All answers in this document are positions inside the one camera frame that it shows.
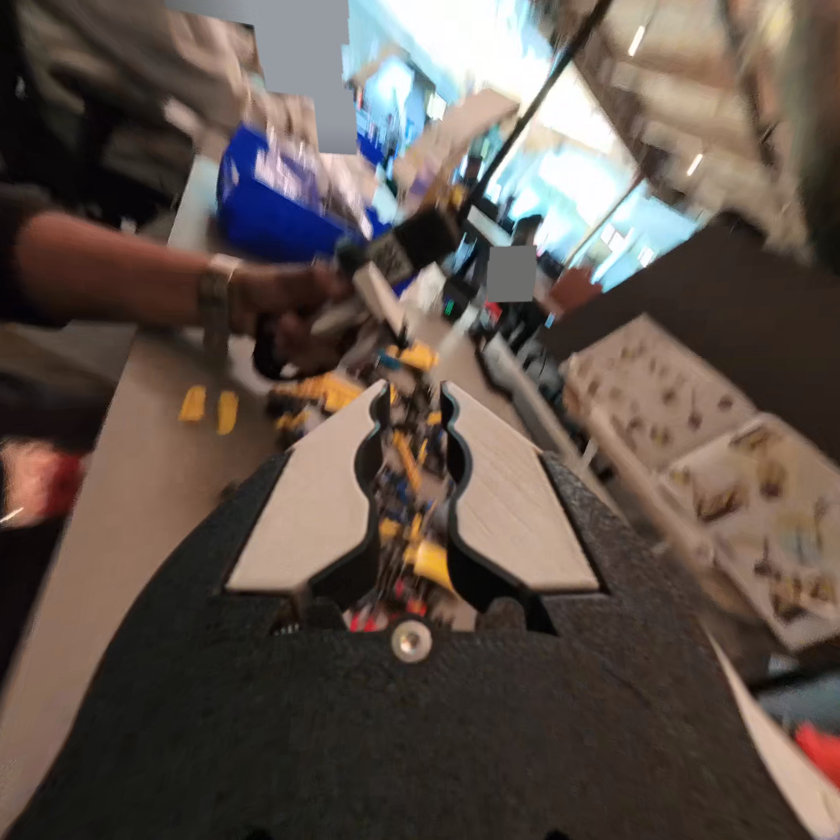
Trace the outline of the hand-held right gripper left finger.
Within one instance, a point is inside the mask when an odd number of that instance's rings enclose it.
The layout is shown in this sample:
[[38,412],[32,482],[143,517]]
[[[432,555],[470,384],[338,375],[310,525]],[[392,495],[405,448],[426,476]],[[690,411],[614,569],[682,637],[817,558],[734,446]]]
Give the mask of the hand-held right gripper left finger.
[[373,590],[381,550],[375,479],[390,405],[380,380],[291,447],[227,591],[331,600],[346,611]]

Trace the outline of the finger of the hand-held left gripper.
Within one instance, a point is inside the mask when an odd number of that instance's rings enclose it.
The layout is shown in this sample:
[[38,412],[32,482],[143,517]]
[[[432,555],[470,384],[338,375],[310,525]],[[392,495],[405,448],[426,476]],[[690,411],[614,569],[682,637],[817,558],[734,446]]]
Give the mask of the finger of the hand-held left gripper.
[[356,296],[373,319],[390,330],[395,343],[409,343],[406,310],[375,263],[367,262],[358,268],[351,282]]

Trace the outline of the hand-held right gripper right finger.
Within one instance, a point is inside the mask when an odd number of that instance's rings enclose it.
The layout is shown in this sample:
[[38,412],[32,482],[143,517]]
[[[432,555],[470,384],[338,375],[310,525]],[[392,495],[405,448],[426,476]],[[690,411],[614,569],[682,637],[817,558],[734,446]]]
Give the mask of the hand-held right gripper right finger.
[[543,451],[454,382],[440,385],[439,405],[456,593],[484,613],[499,598],[530,612],[544,596],[600,592]]

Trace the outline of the yellow black toy assembly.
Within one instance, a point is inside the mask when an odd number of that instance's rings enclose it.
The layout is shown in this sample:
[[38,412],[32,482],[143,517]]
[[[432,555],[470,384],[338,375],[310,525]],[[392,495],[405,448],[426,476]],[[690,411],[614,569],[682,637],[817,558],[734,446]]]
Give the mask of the yellow black toy assembly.
[[266,412],[277,431],[306,429],[313,417],[343,410],[364,391],[340,374],[327,373],[275,385],[266,398]]

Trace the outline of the pile of small toy parts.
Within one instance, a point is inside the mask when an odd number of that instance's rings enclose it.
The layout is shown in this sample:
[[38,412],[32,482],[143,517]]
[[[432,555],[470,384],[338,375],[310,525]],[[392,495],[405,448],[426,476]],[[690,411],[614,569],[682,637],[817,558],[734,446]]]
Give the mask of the pile of small toy parts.
[[[476,628],[476,611],[456,594],[448,575],[445,542],[452,482],[434,379],[437,365],[437,352],[415,341],[405,350],[391,345],[348,370],[333,372],[362,387],[379,380],[390,384],[384,465],[374,484],[380,569],[373,592],[343,615],[355,633],[382,631],[404,617],[455,631]],[[335,414],[313,417],[306,429],[276,429],[279,451],[287,451]]]

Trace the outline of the person's left forearm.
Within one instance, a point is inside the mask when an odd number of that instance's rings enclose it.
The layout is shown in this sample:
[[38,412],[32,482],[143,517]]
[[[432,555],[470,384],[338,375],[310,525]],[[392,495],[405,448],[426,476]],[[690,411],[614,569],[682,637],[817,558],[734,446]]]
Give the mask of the person's left forearm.
[[209,261],[68,215],[34,191],[2,184],[2,323],[194,327]]

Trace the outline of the person's left hand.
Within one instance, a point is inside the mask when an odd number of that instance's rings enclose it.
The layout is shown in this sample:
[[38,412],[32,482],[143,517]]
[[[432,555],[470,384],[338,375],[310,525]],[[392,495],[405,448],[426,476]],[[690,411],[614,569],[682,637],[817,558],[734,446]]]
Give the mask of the person's left hand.
[[312,333],[326,311],[353,295],[350,282],[327,262],[261,266],[242,263],[228,285],[231,333],[260,346],[260,359],[276,372],[291,365],[302,376],[335,368],[350,344],[351,331],[339,337]]

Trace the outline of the blue plastic bin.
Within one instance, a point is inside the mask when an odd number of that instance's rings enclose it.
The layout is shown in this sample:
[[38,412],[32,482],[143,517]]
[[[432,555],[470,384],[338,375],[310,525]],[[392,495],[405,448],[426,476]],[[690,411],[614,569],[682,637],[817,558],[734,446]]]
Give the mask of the blue plastic bin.
[[364,245],[392,227],[343,156],[246,122],[222,155],[216,197],[217,228],[227,242],[273,263],[328,258],[345,240]]

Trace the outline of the wristwatch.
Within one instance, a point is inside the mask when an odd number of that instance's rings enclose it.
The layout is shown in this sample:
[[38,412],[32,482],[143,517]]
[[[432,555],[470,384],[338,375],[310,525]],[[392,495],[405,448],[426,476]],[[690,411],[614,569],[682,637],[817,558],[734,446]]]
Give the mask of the wristwatch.
[[203,350],[209,362],[224,368],[232,334],[233,280],[240,259],[215,254],[208,261],[197,285],[199,326],[203,332]]

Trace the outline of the toy instruction booklet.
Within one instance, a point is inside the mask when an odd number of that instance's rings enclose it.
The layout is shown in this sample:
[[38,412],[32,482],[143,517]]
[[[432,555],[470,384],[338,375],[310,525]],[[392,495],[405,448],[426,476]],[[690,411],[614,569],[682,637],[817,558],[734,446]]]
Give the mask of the toy instruction booklet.
[[564,367],[563,402],[704,582],[726,581],[789,651],[838,640],[838,466],[656,321]]

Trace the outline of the red object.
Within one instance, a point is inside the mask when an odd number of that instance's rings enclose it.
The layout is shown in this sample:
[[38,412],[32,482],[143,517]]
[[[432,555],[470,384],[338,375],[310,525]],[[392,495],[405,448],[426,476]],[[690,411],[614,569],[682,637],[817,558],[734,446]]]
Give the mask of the red object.
[[29,529],[65,517],[88,472],[88,454],[47,440],[7,437],[1,443],[1,529]]

